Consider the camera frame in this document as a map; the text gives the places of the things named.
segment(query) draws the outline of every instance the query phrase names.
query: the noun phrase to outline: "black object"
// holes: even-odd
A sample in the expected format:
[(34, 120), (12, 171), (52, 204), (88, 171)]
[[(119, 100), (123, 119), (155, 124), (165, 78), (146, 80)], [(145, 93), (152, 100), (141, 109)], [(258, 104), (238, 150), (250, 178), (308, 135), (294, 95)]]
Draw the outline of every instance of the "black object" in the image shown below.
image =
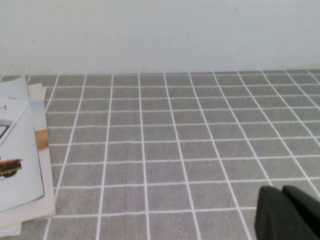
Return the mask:
[(257, 240), (320, 240), (320, 202), (294, 186), (262, 186), (254, 229)]

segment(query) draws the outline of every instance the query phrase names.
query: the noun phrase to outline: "stack of papers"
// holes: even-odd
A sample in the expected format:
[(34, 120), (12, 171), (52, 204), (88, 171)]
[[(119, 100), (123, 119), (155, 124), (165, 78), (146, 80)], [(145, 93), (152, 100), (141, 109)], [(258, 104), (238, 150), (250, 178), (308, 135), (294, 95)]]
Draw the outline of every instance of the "stack of papers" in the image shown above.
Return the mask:
[(24, 77), (0, 82), (0, 237), (56, 212), (45, 94)]

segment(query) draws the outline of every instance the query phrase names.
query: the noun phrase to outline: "tile floor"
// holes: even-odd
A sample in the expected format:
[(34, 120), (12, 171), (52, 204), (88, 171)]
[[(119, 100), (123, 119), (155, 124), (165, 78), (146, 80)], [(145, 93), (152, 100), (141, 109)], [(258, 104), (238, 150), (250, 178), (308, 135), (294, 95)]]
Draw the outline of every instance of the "tile floor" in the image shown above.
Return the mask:
[(320, 197), (320, 70), (26, 79), (56, 215), (4, 239), (254, 240), (261, 186)]

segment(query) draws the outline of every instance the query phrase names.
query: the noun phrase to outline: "magazine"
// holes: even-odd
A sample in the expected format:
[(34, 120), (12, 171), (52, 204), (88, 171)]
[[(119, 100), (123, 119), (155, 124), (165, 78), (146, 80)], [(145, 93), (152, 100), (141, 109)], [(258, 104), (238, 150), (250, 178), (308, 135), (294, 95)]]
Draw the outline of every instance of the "magazine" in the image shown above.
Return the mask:
[[(39, 156), (40, 164), (38, 165), (42, 173), (42, 184), (44, 187), (42, 197), (38, 199), (35, 198), (26, 204), (0, 212), (0, 236), (3, 236), (2, 233), (3, 231), (5, 232), (7, 228), (10, 229), (11, 227), (13, 229), (13, 227), (15, 227), (15, 229), (18, 230), (21, 222), (54, 215), (56, 211), (45, 113), (45, 93), (46, 88), (44, 88), (41, 83), (27, 87), (24, 77), (0, 83), (0, 96), (2, 98), (7, 97), (30, 101), (33, 116), (31, 118), (33, 132), (32, 145), (36, 147)], [(25, 160), (22, 161), (22, 169), (24, 168), (24, 162)]]

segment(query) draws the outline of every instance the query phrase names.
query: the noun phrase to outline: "red and yellow illustration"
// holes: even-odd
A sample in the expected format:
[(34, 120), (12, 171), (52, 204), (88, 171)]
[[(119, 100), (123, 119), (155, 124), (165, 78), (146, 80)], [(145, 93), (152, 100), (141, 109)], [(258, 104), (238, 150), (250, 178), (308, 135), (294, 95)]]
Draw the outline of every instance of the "red and yellow illustration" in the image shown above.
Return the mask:
[(0, 161), (0, 177), (8, 178), (15, 175), (22, 168), (21, 161), (20, 158)]

